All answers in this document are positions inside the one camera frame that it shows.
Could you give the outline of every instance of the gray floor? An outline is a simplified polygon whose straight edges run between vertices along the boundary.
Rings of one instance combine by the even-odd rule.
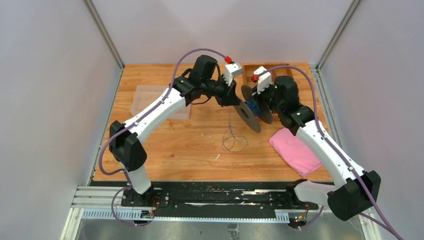
[[[129,227],[115,220],[81,220],[77,240],[364,240],[359,218],[341,221],[324,213],[296,231],[284,223],[221,223],[156,221]]]

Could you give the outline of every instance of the black disc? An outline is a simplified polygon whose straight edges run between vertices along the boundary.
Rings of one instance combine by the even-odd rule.
[[[259,125],[259,121],[250,108],[245,104],[244,101],[240,100],[240,105],[234,106],[238,115],[241,119],[255,132],[261,132],[261,126]]]
[[[247,101],[249,98],[254,98],[252,96],[253,89],[248,85],[241,86],[241,94],[243,95],[243,98],[245,101]],[[257,105],[260,109],[260,116],[258,116],[264,123],[266,124],[272,124],[273,123],[273,114],[271,113],[271,110],[268,108],[267,105],[256,101]]]

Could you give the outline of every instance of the transparent plastic bin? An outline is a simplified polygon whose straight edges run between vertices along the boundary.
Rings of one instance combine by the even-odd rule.
[[[134,100],[131,105],[131,114],[135,116],[156,101],[168,86],[138,85],[135,90]],[[188,120],[190,118],[191,104],[174,113],[169,119]]]

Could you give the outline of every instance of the wooden table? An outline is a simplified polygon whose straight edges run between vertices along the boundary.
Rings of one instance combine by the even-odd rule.
[[[312,78],[307,63],[290,63],[307,72]],[[127,64],[124,68],[119,90],[111,112],[104,142],[109,138],[109,125],[118,120],[121,123],[132,117],[130,108],[138,85],[168,85],[175,64]],[[193,64],[182,64],[177,76]],[[293,70],[294,80],[299,88],[302,104],[313,108],[311,89],[306,79]],[[241,95],[243,77],[237,81],[237,95]],[[202,102],[206,97],[196,100]],[[231,124],[234,134],[248,139],[248,146],[241,152],[222,150],[223,134]],[[325,123],[321,105],[318,115]],[[212,98],[203,105],[192,105],[189,120],[166,120],[149,136],[143,147],[147,152],[145,168],[153,181],[293,181],[301,178],[268,143],[282,128],[277,116],[273,124],[260,122],[261,133],[251,130],[237,115],[232,106],[220,107]],[[103,157],[106,171],[120,168],[120,164],[107,150]],[[312,181],[330,181],[324,167],[307,176]],[[102,174],[99,167],[93,177],[95,181],[125,180],[122,173],[112,176]]]

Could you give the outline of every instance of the pink cloth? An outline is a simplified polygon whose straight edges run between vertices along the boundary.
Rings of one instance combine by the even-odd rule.
[[[323,164],[288,128],[279,130],[269,139],[269,144],[302,177],[306,177]]]

